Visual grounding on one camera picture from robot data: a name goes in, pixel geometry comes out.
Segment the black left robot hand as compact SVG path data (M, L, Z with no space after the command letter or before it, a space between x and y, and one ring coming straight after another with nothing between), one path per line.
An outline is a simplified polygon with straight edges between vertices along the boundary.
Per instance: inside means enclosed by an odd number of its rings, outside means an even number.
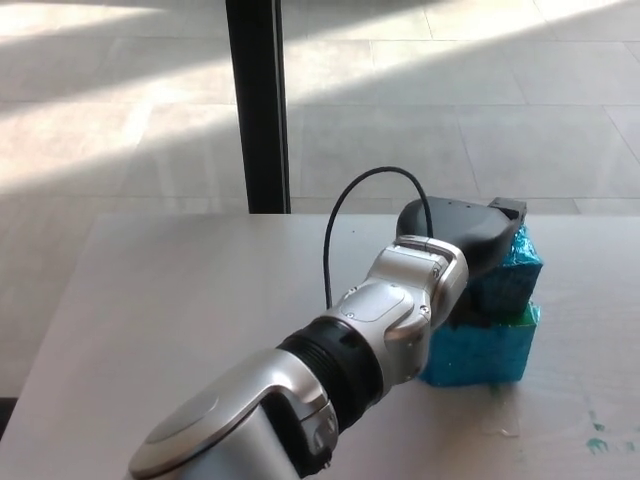
M518 323L543 265L525 225L527 204L503 197L488 205L440 197L428 201L435 237L458 247L469 267L451 326Z

